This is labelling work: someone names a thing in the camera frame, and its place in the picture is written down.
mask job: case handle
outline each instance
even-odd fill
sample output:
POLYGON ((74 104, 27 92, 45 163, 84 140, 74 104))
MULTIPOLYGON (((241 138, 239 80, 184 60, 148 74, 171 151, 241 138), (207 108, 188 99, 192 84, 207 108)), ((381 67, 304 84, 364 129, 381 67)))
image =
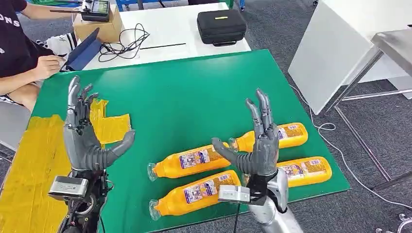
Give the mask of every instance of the case handle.
POLYGON ((236 43, 237 41, 230 41, 230 42, 223 42, 223 43, 213 43, 213 45, 216 47, 222 47, 222 46, 235 45, 236 43))

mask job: person's arm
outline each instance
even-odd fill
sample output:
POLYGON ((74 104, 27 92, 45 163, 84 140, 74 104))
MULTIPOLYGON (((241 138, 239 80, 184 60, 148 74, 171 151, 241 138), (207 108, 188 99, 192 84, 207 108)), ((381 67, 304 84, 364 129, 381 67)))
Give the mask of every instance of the person's arm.
POLYGON ((36 81, 36 78, 32 74, 32 70, 14 76, 1 78, 0 96, 9 94, 10 92, 34 81, 36 81))
POLYGON ((70 17, 72 15, 71 13, 50 12, 50 10, 71 11, 71 10, 74 10, 74 8, 56 7, 56 6, 41 6, 41 5, 27 3, 27 6, 26 8, 24 8, 22 13, 29 19, 63 18, 63 17, 70 17))
POLYGON ((0 95, 13 92, 29 83, 49 78, 59 72, 59 61, 64 61, 64 59, 54 55, 39 57, 36 68, 14 76, 0 78, 0 95))

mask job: bottle label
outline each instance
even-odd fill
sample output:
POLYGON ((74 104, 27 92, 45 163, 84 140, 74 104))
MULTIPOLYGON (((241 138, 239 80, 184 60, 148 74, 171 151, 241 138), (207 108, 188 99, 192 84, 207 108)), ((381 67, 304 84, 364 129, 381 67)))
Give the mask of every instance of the bottle label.
POLYGON ((302 169, 308 176, 317 176, 326 174, 326 167, 320 159, 314 159, 302 163, 302 169))
POLYGON ((278 131, 279 134, 279 140, 280 139, 284 139, 284 138, 288 138, 288 135, 286 134, 285 128, 280 128, 278 131))
POLYGON ((202 183, 197 183, 193 186, 183 189, 186 198, 186 203, 201 200, 202 198, 218 194, 221 184, 235 184, 230 174, 224 174, 219 177, 207 180, 202 183))
POLYGON ((298 125, 289 125, 279 129, 279 139, 302 135, 302 129, 298 125))
POLYGON ((189 154, 179 156, 180 166, 185 169, 196 166, 197 164, 204 164, 210 162, 207 150, 201 150, 189 154))
POLYGON ((286 172, 286 175, 288 175, 288 180, 301 179, 305 177, 303 170, 296 164, 280 166, 280 168, 286 172))

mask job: black t-shirt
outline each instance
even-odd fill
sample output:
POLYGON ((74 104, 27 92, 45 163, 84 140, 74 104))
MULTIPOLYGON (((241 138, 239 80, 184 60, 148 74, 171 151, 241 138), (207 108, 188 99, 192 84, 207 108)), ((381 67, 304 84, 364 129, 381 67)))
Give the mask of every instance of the black t-shirt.
POLYGON ((0 78, 33 69, 39 56, 53 55, 24 34, 16 12, 26 6, 26 0, 0 0, 0 78))

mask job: orange bottle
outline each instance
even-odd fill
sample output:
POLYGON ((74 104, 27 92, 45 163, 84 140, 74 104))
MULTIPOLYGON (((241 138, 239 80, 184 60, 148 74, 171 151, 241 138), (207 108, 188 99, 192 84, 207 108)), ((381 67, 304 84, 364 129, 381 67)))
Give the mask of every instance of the orange bottle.
POLYGON ((240 180, 234 170, 228 170, 177 187, 164 198, 150 200, 150 216, 153 220, 158 220, 161 216, 184 215, 217 204, 221 184, 239 186, 240 180))
MULTIPOLYGON (((308 132, 301 123, 279 125, 279 147, 295 147, 305 143, 308 132)), ((230 147, 234 150, 252 152, 255 143, 255 132, 250 131, 242 137, 230 139, 230 147)), ((221 157, 212 145, 171 154, 163 161, 147 166, 147 173, 151 181, 158 177, 179 178, 204 171, 229 166, 230 162, 221 157)))
POLYGON ((158 177, 179 178, 227 167, 230 162, 221 157, 212 145, 171 154, 163 161, 147 166, 147 174, 151 181, 158 177))
MULTIPOLYGON (((278 125, 279 148, 297 147, 308 140, 308 132, 302 123, 278 125)), ((255 132, 249 131, 242 137, 232 140, 231 146, 239 151, 252 152, 255 144, 255 132)))
POLYGON ((278 163, 288 175, 289 187, 325 182, 332 177, 332 169, 324 157, 295 159, 278 163))

